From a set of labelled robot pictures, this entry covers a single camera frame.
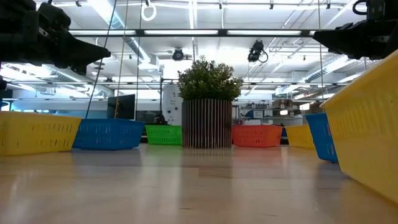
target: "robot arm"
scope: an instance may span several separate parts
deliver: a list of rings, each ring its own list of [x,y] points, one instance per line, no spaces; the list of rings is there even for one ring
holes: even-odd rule
[[[74,38],[63,10],[33,0],[0,0],[0,62],[53,64],[85,73],[86,66],[110,57],[106,48]]]
[[[366,12],[356,9],[360,3],[366,3]],[[315,32],[313,38],[330,52],[352,59],[383,59],[398,49],[398,1],[359,0],[353,5],[353,11],[366,15],[366,20]]]

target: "white hook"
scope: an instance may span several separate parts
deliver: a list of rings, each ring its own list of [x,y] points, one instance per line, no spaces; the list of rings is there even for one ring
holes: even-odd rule
[[[153,4],[151,4],[150,1],[148,1],[148,3],[149,3],[148,6],[144,5],[144,6],[142,7],[142,9],[141,9],[141,17],[142,17],[142,19],[145,20],[145,21],[151,21],[151,20],[155,19],[155,16],[156,16],[156,14],[157,14],[156,6],[153,5]],[[146,17],[146,16],[145,16],[145,9],[147,9],[147,8],[152,8],[152,9],[153,9],[153,13],[152,13],[152,15],[151,15],[150,17]]]

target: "green basket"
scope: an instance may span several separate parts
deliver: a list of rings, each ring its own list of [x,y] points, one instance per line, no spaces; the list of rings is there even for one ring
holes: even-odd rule
[[[181,126],[145,125],[149,144],[182,145]]]

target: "person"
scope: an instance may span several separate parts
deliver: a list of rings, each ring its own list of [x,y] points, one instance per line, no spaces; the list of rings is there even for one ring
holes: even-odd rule
[[[162,114],[155,115],[154,123],[159,125],[167,125],[167,121]]]

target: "white machine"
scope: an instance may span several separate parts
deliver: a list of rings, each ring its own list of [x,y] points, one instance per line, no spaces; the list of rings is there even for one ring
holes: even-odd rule
[[[163,91],[162,112],[164,118],[171,125],[182,123],[182,98],[178,96],[180,90],[177,84],[169,84]]]

